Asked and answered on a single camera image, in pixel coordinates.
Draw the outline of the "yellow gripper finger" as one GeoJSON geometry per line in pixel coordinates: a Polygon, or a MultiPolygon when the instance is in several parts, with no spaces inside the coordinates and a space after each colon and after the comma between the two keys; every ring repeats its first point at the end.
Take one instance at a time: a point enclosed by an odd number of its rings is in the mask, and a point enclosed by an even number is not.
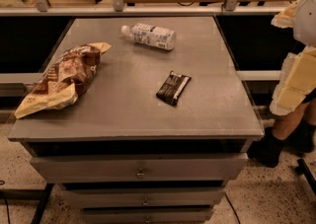
{"type": "Polygon", "coordinates": [[[280,70],[270,111],[276,115],[293,112],[316,88],[316,48],[307,46],[299,54],[289,53],[280,70]]]}
{"type": "Polygon", "coordinates": [[[273,17],[271,24],[281,29],[293,28],[298,4],[299,1],[292,2],[284,10],[273,17]]]}

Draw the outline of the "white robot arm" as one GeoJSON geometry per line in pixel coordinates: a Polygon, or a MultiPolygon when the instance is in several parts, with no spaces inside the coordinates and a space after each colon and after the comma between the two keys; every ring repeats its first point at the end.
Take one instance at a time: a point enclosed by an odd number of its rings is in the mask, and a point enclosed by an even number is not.
{"type": "Polygon", "coordinates": [[[287,115],[316,88],[316,0],[295,1],[275,15],[271,24],[293,28],[293,37],[305,45],[302,52],[290,52],[283,61],[270,104],[273,114],[287,115]]]}

